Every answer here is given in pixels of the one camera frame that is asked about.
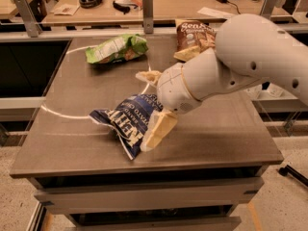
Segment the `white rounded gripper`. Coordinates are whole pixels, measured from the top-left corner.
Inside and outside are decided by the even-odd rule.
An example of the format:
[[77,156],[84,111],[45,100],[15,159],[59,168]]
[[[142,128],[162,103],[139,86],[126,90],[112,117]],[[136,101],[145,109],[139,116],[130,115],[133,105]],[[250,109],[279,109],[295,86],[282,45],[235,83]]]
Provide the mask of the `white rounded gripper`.
[[177,124],[178,115],[186,114],[202,104],[190,94],[186,87],[182,68],[183,65],[177,63],[163,73],[151,70],[140,71],[136,74],[138,80],[152,87],[157,86],[158,100],[167,109],[152,113],[142,139],[142,152],[148,152],[159,145]]

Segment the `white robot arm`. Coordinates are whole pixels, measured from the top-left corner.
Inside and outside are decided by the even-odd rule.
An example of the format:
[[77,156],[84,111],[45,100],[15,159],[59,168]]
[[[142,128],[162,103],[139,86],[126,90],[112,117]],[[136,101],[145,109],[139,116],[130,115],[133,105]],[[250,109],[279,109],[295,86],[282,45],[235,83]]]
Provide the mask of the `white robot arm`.
[[218,29],[215,46],[164,72],[141,72],[163,110],[149,121],[141,150],[154,149],[190,112],[214,95],[270,82],[308,104],[308,46],[256,14],[235,15]]

